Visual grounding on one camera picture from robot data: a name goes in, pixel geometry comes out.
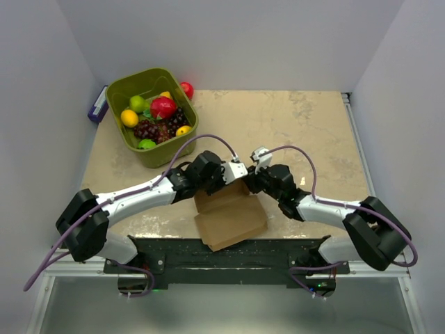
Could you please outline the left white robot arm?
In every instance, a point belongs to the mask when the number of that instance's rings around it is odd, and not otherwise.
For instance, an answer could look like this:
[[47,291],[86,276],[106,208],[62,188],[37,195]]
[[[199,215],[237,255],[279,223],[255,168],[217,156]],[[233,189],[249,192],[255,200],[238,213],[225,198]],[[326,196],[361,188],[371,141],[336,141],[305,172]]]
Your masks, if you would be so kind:
[[111,226],[143,211],[192,198],[199,190],[219,190],[227,185],[226,171],[226,162],[205,151],[184,167],[169,167],[127,189],[98,195],[84,189],[65,208],[56,228],[74,261],[100,256],[136,273],[144,265],[143,254],[133,238],[111,232]]

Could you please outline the brown cardboard box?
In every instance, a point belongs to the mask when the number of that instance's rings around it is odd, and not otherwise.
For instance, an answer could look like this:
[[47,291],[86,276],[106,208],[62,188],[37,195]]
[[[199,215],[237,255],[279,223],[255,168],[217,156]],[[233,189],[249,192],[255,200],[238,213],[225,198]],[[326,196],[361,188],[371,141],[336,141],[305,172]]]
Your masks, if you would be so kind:
[[268,230],[268,217],[258,197],[241,180],[218,192],[194,196],[195,224],[202,243],[217,252]]

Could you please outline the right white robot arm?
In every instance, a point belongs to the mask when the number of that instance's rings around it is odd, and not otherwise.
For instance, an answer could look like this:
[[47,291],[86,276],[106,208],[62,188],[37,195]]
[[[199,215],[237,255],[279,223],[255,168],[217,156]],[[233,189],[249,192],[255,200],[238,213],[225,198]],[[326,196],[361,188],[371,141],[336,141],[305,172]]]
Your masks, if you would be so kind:
[[310,266],[317,273],[326,273],[337,262],[362,260],[384,271],[390,264],[410,267],[418,260],[413,250],[410,263],[396,261],[406,247],[414,247],[412,237],[376,197],[355,202],[316,197],[298,188],[289,167],[282,164],[251,166],[243,181],[252,193],[264,192],[276,200],[289,219],[323,223],[347,232],[346,238],[324,238],[317,252],[310,255]]

